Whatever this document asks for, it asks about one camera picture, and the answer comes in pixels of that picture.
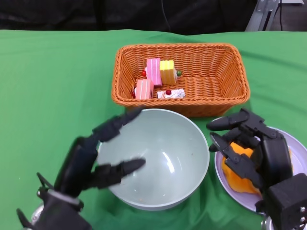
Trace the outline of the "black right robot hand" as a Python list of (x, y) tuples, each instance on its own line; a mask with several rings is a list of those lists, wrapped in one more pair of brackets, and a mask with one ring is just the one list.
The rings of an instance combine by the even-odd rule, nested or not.
[(302, 230), (307, 225), (307, 176), (293, 174), (290, 151), (283, 134), (264, 118), (247, 110), (222, 116), (207, 124), (210, 152), (219, 152), (225, 164), (257, 188), (262, 199), (256, 212), (271, 218), (276, 230)]

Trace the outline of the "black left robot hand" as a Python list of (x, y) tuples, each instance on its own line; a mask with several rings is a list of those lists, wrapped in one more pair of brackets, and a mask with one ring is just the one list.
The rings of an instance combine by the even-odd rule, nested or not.
[(121, 180), (145, 165), (144, 158), (95, 165), (99, 143), (108, 142), (120, 134), (120, 129), (133, 121), (142, 108), (138, 107), (114, 116), (92, 130), (88, 137), (77, 137), (64, 160), (54, 184), (40, 173), (41, 187), (37, 196), (43, 209), (35, 221), (29, 221), (17, 209), (17, 216), (25, 230), (91, 230), (92, 226), (80, 215), (84, 203), (78, 198), (82, 191), (104, 189), (121, 183)]

